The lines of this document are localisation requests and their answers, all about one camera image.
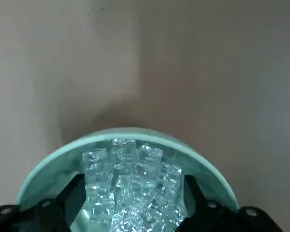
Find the white surface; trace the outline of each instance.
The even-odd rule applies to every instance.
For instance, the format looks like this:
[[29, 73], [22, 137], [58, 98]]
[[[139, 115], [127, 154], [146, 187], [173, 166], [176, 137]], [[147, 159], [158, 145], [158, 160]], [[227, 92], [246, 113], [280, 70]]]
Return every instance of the white surface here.
[[125, 125], [193, 146], [290, 231], [290, 1], [0, 0], [0, 204]]

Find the metal screw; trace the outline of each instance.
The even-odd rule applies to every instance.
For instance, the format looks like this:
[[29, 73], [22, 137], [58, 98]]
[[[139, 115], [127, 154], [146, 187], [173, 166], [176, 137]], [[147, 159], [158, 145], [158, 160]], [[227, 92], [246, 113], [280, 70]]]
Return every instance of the metal screw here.
[[212, 209], [217, 207], [217, 205], [216, 205], [215, 202], [208, 202], [207, 203], [207, 206], [210, 207], [210, 208], [212, 208]]
[[255, 217], [255, 216], [258, 215], [257, 212], [256, 212], [256, 210], [254, 210], [254, 209], [247, 209], [247, 210], [246, 210], [246, 214], [247, 214], [248, 216], [251, 216], [251, 217]]
[[50, 202], [49, 201], [45, 201], [42, 203], [42, 207], [45, 208], [45, 207], [48, 207], [50, 205]]
[[5, 209], [2, 209], [0, 213], [2, 215], [5, 215], [5, 214], [10, 213], [11, 211], [12, 211], [12, 208], [5, 208]]

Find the bowl rim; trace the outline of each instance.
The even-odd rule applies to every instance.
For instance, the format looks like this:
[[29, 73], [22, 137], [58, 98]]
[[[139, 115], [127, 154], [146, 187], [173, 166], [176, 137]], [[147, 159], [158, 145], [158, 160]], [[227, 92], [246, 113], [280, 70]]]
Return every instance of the bowl rim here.
[[52, 160], [56, 159], [59, 156], [64, 155], [68, 151], [71, 151], [77, 147], [84, 146], [90, 143], [101, 142], [104, 140], [111, 140], [116, 138], [127, 138], [127, 139], [136, 139], [142, 140], [146, 142], [157, 143], [160, 145], [164, 145], [175, 150], [180, 151], [181, 153], [187, 154], [188, 156], [192, 157], [193, 159], [197, 160], [198, 162], [202, 163], [206, 166], [223, 184], [224, 188], [226, 189], [229, 197], [233, 200], [234, 206], [236, 209], [239, 208], [238, 201], [236, 196], [231, 189], [228, 181], [225, 177], [215, 168], [207, 159], [201, 156], [198, 152], [196, 152], [193, 148], [188, 146], [187, 144], [173, 138], [167, 134], [157, 132], [154, 130], [143, 129], [143, 128], [136, 128], [136, 127], [123, 127], [123, 128], [112, 128], [112, 129], [105, 129], [96, 131], [84, 137], [81, 137], [77, 140], [74, 140], [56, 151], [52, 152], [50, 155], [45, 157], [38, 165], [28, 174], [24, 183], [22, 184], [20, 191], [18, 193], [16, 203], [20, 204], [24, 197], [25, 191], [29, 185], [29, 183], [33, 180], [33, 178]]

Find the ice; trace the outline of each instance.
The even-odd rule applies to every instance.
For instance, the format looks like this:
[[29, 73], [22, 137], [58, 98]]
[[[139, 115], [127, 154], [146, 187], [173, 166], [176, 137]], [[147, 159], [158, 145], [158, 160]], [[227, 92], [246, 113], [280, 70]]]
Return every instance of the ice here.
[[180, 167], [162, 162], [163, 150], [113, 139], [83, 153], [86, 214], [111, 232], [170, 232], [187, 216]]
[[175, 203], [180, 187], [182, 170], [168, 163], [162, 163], [161, 173], [157, 188], [155, 190], [157, 198], [161, 204], [166, 202]]
[[137, 160], [136, 141], [131, 139], [114, 139], [112, 141], [111, 155], [114, 159], [115, 169], [129, 169]]
[[136, 141], [114, 139], [111, 147], [111, 160], [116, 171], [115, 186], [128, 189], [132, 183], [132, 170], [137, 162]]
[[163, 151], [150, 145], [142, 145], [139, 151], [139, 161], [134, 167], [133, 182], [141, 188], [156, 186], [161, 167]]

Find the black bracket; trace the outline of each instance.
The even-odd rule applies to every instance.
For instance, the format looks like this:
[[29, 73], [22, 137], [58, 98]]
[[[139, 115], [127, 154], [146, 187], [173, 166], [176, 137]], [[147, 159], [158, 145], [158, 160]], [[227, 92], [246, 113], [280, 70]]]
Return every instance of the black bracket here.
[[85, 176], [77, 174], [55, 199], [25, 211], [18, 205], [0, 206], [0, 232], [70, 232], [85, 199]]
[[282, 229], [263, 210], [242, 207], [238, 212], [207, 200], [191, 175], [185, 176], [184, 200], [194, 206], [191, 217], [186, 218], [176, 232], [282, 232]]

